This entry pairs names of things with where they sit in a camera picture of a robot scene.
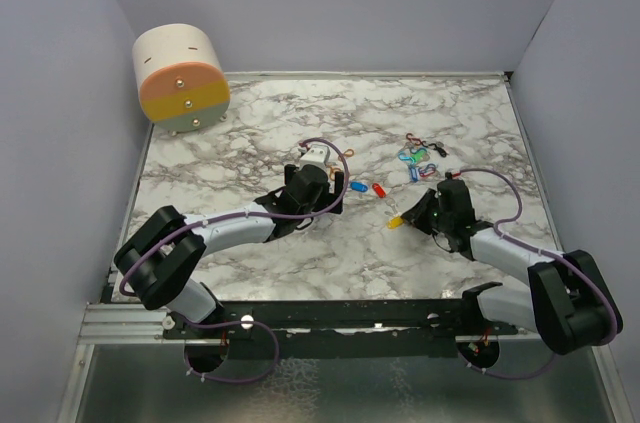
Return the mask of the blue framed key tag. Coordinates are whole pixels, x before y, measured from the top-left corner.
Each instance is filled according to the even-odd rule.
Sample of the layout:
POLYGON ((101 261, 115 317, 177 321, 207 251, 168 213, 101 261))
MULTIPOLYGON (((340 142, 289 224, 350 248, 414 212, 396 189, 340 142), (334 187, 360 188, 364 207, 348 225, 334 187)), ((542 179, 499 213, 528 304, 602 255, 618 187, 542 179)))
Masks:
POLYGON ((410 166, 408 168, 409 170, 409 176, 410 176, 410 180, 412 182, 418 182, 421 180, 422 178, 422 174, 421 174, 421 170, 415 166, 410 166))

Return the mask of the green framed key tag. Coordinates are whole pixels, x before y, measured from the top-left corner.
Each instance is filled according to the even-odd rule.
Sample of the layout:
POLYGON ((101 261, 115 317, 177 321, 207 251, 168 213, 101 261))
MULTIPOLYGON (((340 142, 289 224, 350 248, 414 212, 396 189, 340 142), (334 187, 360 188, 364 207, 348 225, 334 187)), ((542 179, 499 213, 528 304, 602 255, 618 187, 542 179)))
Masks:
POLYGON ((422 148, 413 153, 411 158, 414 164, 419 164, 421 162, 428 161, 430 159, 430 154, 426 149, 422 148))

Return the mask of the red S carabiner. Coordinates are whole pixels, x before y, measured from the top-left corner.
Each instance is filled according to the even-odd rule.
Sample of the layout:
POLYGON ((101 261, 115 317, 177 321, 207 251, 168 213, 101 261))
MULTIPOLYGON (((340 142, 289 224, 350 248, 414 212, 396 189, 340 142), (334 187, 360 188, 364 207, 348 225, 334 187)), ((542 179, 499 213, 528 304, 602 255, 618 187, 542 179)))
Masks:
POLYGON ((410 141, 414 145, 421 145, 422 144, 422 140, 419 137, 416 137, 415 135, 413 135, 412 133, 407 133, 406 134, 406 139, 408 141, 410 141))

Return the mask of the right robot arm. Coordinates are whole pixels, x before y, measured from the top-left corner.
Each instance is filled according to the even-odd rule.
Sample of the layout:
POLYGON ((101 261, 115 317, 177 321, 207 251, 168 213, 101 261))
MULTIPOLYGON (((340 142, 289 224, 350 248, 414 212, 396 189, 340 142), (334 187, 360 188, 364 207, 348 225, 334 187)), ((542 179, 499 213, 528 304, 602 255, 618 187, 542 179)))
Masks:
POLYGON ((623 319, 595 259, 586 251, 535 247, 477 218, 466 183, 448 176, 402 220, 449 250, 515 278, 520 288, 487 283, 463 294, 461 326, 481 334, 494 322, 537 333, 557 355, 610 343, 623 319))

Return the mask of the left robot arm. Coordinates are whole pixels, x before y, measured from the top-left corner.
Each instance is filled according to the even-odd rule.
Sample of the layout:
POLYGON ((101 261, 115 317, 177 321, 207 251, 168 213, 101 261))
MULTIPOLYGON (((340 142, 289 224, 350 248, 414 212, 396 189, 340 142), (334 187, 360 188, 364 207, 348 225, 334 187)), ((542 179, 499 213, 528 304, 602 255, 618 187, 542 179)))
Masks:
POLYGON ((246 207, 208 217, 188 216, 174 206, 158 209, 116 252, 123 276, 121 293, 138 298, 145 309, 165 307, 186 318, 195 335, 206 338, 220 328, 221 302, 192 278, 206 256, 244 244, 268 243, 303 227, 305 220, 339 214, 349 172, 335 180, 314 165, 287 165, 285 185, 246 207))

